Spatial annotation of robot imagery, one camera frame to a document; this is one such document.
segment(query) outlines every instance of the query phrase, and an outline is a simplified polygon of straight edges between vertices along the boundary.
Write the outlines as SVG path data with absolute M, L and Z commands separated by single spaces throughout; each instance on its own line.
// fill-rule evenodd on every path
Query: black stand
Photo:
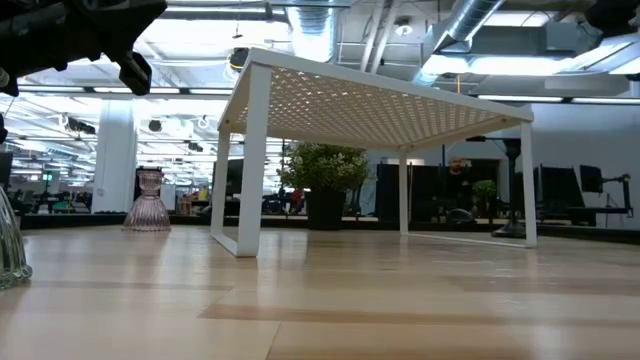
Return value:
M 493 237 L 524 239 L 526 237 L 525 228 L 516 216 L 516 189 L 513 184 L 516 177 L 516 159 L 520 156 L 520 139 L 502 139 L 506 147 L 505 154 L 509 159 L 509 202 L 511 204 L 509 211 L 509 222 L 500 229 L 491 233 Z

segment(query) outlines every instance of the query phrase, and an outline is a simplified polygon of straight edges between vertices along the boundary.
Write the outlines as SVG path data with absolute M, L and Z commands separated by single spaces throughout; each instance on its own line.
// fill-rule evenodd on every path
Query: potted plant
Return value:
M 473 193 L 484 203 L 489 224 L 493 224 L 491 199 L 496 195 L 496 183 L 493 180 L 480 180 L 473 184 Z
M 302 142 L 286 153 L 290 160 L 279 171 L 282 183 L 311 190 L 305 194 L 309 228 L 340 229 L 346 192 L 357 188 L 368 174 L 365 151 Z

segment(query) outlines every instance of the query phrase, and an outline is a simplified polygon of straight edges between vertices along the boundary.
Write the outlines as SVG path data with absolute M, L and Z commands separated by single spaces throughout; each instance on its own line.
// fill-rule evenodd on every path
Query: pink glass vase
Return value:
M 162 173 L 159 171 L 139 171 L 142 195 L 133 203 L 124 221 L 124 230 L 129 231 L 171 231 L 169 213 L 158 196 Z

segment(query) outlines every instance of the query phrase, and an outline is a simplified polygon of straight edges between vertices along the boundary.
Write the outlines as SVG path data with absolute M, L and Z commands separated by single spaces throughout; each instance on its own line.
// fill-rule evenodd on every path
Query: green plant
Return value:
M 488 199 L 496 194 L 496 183 L 493 180 L 480 180 L 473 184 L 473 193 L 483 199 Z
M 286 152 L 288 168 L 278 173 L 286 186 L 313 191 L 344 192 L 367 177 L 365 150 L 315 143 L 297 143 Z

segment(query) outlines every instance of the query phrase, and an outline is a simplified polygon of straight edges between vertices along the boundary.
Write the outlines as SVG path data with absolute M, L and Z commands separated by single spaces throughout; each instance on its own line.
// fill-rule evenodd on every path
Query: black plant pot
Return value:
M 311 230 L 340 230 L 346 193 L 319 191 L 305 193 Z

